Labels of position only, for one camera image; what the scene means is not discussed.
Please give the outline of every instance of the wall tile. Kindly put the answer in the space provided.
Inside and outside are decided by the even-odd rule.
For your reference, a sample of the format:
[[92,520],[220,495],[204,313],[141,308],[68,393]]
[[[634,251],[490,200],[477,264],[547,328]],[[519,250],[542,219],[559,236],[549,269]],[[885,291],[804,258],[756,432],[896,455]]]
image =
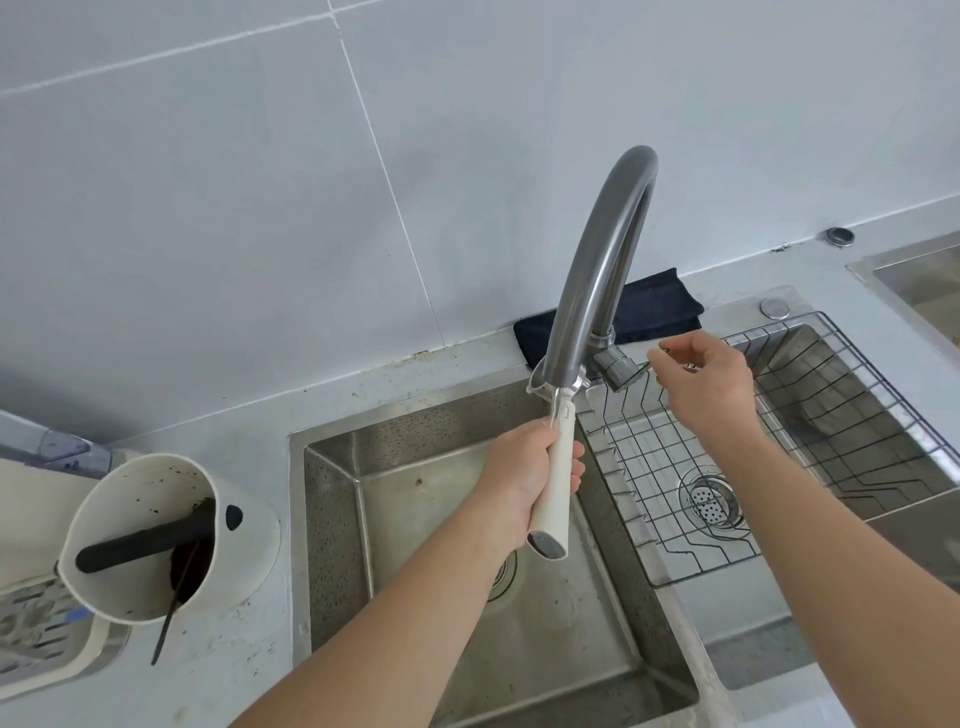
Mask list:
[[0,89],[327,12],[326,0],[12,0]]
[[0,406],[99,439],[441,345],[331,20],[0,99]]
[[[387,0],[338,23],[450,342],[556,305],[635,144],[660,178],[632,279],[957,191],[958,82],[931,75],[958,67],[953,5]],[[942,155],[901,169],[891,134]]]

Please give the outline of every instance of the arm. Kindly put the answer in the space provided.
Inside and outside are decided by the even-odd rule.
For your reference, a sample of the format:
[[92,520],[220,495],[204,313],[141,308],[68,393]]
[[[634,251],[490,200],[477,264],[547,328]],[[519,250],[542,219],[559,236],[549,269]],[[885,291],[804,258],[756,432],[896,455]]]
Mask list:
[[729,479],[853,721],[863,728],[953,724],[960,716],[960,595],[763,433],[742,354],[702,331],[660,346],[648,353],[671,409]]
[[[387,588],[233,728],[426,726],[497,569],[525,543],[556,439],[546,420],[498,437],[473,492]],[[571,490],[583,471],[575,460]]]

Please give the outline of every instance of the black handle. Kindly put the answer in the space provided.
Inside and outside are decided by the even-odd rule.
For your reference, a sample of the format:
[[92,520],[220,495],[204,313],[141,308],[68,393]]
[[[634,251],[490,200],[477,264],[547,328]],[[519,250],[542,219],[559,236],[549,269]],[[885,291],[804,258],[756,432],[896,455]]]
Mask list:
[[212,537],[215,519],[216,504],[208,498],[184,518],[82,548],[77,554],[77,569],[83,573],[96,573]]

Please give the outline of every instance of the grout line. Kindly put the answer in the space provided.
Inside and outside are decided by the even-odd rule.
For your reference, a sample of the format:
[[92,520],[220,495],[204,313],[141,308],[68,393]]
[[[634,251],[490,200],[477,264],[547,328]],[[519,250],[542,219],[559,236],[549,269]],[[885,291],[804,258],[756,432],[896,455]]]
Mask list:
[[[369,5],[372,2],[380,2],[380,0],[369,0],[368,2],[362,4]],[[433,314],[433,323],[437,325],[437,333],[440,335],[440,342],[443,346],[446,346],[444,332],[440,328],[440,320],[437,318],[437,310],[433,307],[433,302],[430,300],[430,293],[427,291],[426,283],[423,281],[423,273],[420,271],[420,264],[417,262],[417,254],[414,253],[414,246],[410,241],[410,233],[407,232],[407,224],[403,221],[403,213],[400,212],[400,203],[396,200],[394,184],[390,182],[390,173],[387,172],[387,165],[384,163],[383,153],[380,151],[380,143],[376,140],[376,134],[373,132],[373,124],[371,123],[370,115],[367,113],[367,105],[364,103],[363,94],[360,93],[360,84],[357,83],[356,74],[353,73],[353,64],[350,63],[350,56],[347,53],[347,44],[344,43],[344,34],[340,31],[340,23],[337,22],[336,13],[333,11],[333,2],[332,0],[326,0],[326,4],[330,8],[330,15],[333,18],[333,25],[337,29],[337,36],[340,39],[340,47],[344,49],[344,58],[347,60],[347,70],[350,72],[350,77],[353,79],[353,87],[356,89],[357,98],[360,100],[360,109],[363,110],[364,118],[367,120],[367,127],[370,129],[370,136],[373,140],[373,148],[376,150],[376,155],[380,159],[380,167],[383,169],[383,176],[387,181],[387,188],[390,190],[390,196],[394,200],[396,216],[399,218],[400,227],[403,229],[403,237],[406,238],[407,247],[410,249],[410,256],[414,259],[414,268],[417,269],[417,276],[420,278],[420,287],[423,289],[423,295],[426,297],[427,305],[430,306],[430,313]]]
[[78,79],[86,78],[87,76],[97,76],[101,73],[107,73],[109,71],[117,71],[122,68],[130,68],[132,66],[140,65],[141,63],[146,63],[148,61],[158,61],[160,59],[170,58],[172,56],[179,56],[181,53],[189,53],[190,51],[197,51],[203,48],[211,48],[217,45],[223,45],[224,43],[232,43],[234,40],[242,40],[247,37],[260,36],[264,33],[271,33],[273,31],[283,30],[284,28],[293,28],[304,23],[312,23],[317,20],[324,20],[326,18],[333,18],[332,12],[321,12],[316,15],[306,15],[304,17],[298,17],[293,20],[284,20],[280,23],[274,23],[273,25],[264,25],[260,28],[254,28],[249,31],[242,31],[240,33],[234,33],[231,36],[221,36],[213,38],[212,40],[202,40],[198,43],[191,43],[190,45],[182,45],[177,48],[170,48],[165,51],[160,51],[158,53],[151,53],[147,56],[138,56],[134,59],[128,59],[126,61],[118,61],[116,63],[106,63],[105,65],[94,66],[93,68],[87,68],[83,71],[75,71],[74,73],[68,73],[64,76],[58,76],[57,78],[47,79],[46,81],[37,81],[32,84],[25,84],[22,86],[16,86],[14,88],[4,88],[0,90],[0,99],[6,98],[7,96],[13,96],[18,93],[26,93],[28,91],[37,91],[41,88],[46,88],[52,85],[64,84],[68,81],[76,81]]
[[351,3],[350,5],[344,5],[342,8],[334,8],[333,3],[328,3],[330,6],[330,12],[336,14],[337,12],[351,11],[354,8],[362,8],[365,5],[373,5],[374,3],[381,3],[383,0],[359,0],[359,2]]

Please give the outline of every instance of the right hand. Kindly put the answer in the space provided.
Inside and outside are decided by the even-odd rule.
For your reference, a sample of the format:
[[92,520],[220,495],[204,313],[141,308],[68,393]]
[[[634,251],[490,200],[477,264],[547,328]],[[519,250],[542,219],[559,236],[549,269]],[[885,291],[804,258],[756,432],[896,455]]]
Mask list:
[[[660,341],[647,352],[670,409],[701,440],[759,431],[754,375],[743,354],[705,331]],[[689,369],[684,365],[692,364]]]

